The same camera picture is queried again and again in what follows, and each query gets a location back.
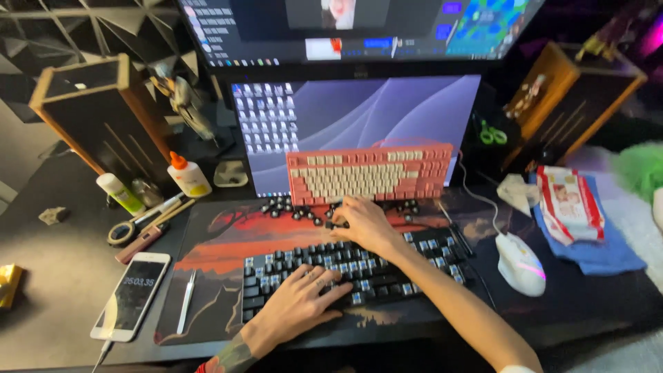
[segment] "green plush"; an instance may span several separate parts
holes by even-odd
[[[654,191],[663,188],[663,143],[624,149],[614,158],[612,168],[622,188],[652,204]]]

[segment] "hand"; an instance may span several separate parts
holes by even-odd
[[[288,276],[263,309],[243,328],[255,331],[262,339],[253,343],[252,355],[261,358],[278,344],[288,342],[313,327],[341,317],[341,311],[326,311],[333,302],[352,290],[351,283],[334,287],[320,296],[320,291],[332,280],[339,281],[341,273],[303,264]]]
[[[336,228],[330,232],[334,238],[357,242],[361,247],[389,260],[394,247],[403,243],[403,237],[392,228],[380,206],[366,198],[345,196],[343,206],[331,218],[337,224],[344,218],[350,228]]]

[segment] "blue cloth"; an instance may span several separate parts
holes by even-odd
[[[534,207],[534,218],[536,223],[543,231],[543,235],[550,244],[552,253],[558,257],[572,260],[580,266],[580,270],[586,275],[617,275],[623,272],[636,271],[647,267],[626,243],[617,227],[608,219],[599,200],[599,190],[596,187],[594,177],[583,175],[587,179],[587,185],[591,190],[599,210],[605,218],[605,241],[578,241],[569,246],[564,246],[561,242],[555,240],[543,221],[543,213],[537,204]],[[530,183],[536,184],[536,175],[530,175]]]

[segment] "desktop wallpaper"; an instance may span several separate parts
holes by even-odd
[[[388,140],[384,146],[413,145],[427,139],[451,143],[457,150],[480,79],[480,76],[442,76],[292,82],[296,125],[287,126],[289,131],[296,130],[294,139],[292,134],[288,137],[290,147],[296,144],[299,151],[352,149],[370,147],[382,139]],[[285,83],[270,85],[281,87]],[[235,91],[236,100],[246,100],[239,96]],[[250,143],[256,136],[255,127],[252,132],[251,126],[248,120],[243,123],[245,139],[249,136],[246,146],[256,193],[263,196],[289,192],[285,154],[280,151],[258,153],[257,145]],[[273,143],[269,134],[261,131],[258,136],[263,140],[261,147],[266,146],[263,136]],[[447,184],[456,155],[457,151],[447,173]]]

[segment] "phone screen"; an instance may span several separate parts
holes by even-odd
[[[97,328],[133,330],[167,263],[132,261],[103,310]]]

